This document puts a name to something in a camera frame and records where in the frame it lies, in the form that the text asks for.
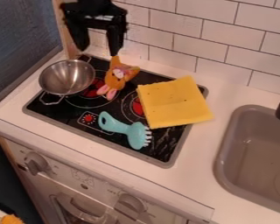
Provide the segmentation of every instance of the tile backsplash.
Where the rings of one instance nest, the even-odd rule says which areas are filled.
[[[280,94],[280,0],[117,0],[122,54]],[[105,51],[103,32],[92,45]]]

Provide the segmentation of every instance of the silver pan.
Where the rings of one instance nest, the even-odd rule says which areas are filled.
[[[39,76],[39,85],[45,91],[39,100],[45,105],[60,103],[64,97],[76,95],[88,88],[95,79],[95,69],[83,60],[62,60],[47,67]],[[45,102],[43,96],[48,93],[58,95],[60,99]]]

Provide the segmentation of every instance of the toy stove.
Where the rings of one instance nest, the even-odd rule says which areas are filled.
[[[80,60],[89,60],[89,58],[82,55]],[[98,124],[98,115],[102,111],[107,111],[120,122],[127,124],[141,122],[148,126],[137,97],[137,85],[170,81],[171,79],[141,71],[136,78],[126,83],[125,88],[118,92],[112,101],[108,101],[104,96],[97,95],[96,90],[104,85],[104,76],[109,69],[109,62],[93,57],[89,63],[96,71],[96,78],[82,94],[67,97],[57,105],[46,106],[39,100],[43,94],[41,92],[24,106],[24,112],[154,165],[164,168],[171,167],[192,125],[154,129],[151,143],[141,150],[133,150],[125,135],[103,130]],[[207,94],[204,87],[199,87],[199,89],[203,95]],[[43,99],[46,102],[56,102],[58,100],[56,98],[59,97],[45,94]]]

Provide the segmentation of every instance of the plush toy face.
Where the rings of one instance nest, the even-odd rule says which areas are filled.
[[[97,90],[98,95],[107,95],[111,101],[118,90],[122,90],[125,82],[133,79],[140,71],[138,66],[127,66],[120,62],[119,57],[112,58],[110,68],[105,76],[105,85]]]

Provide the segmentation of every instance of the black stovetop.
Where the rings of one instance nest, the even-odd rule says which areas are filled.
[[[154,129],[149,146],[141,150],[133,150],[125,135],[102,130],[98,125],[97,118],[102,111],[107,111],[115,119],[123,123],[141,122],[147,125],[142,106],[137,98],[137,85],[169,81],[170,78],[141,71],[136,78],[126,83],[125,88],[117,94],[113,101],[107,101],[104,97],[96,95],[96,89],[104,85],[103,78],[109,69],[109,62],[104,59],[92,58],[89,63],[96,71],[96,78],[93,85],[85,90],[83,94],[68,97],[58,105],[46,106],[40,102],[39,97],[42,93],[39,93],[27,104],[25,111],[28,114],[32,111],[39,119],[44,119],[49,123],[56,124],[55,122],[58,122],[59,126],[61,124],[65,125],[63,126],[64,128],[70,126],[80,130],[83,132],[84,137],[89,137],[90,139],[93,139],[92,136],[99,137],[95,139],[101,144],[106,143],[107,146],[110,146],[111,142],[111,147],[115,149],[120,145],[118,147],[120,151],[132,154],[143,160],[157,161],[157,164],[160,164],[160,162],[161,164],[168,163],[172,158],[173,152],[178,148],[177,145],[180,144],[179,140],[186,129],[185,125]],[[202,93],[205,90],[203,87],[199,89]],[[44,96],[44,100],[47,102],[57,101],[58,98],[58,96],[51,94],[45,94]],[[100,138],[107,140],[107,142],[100,141]]]

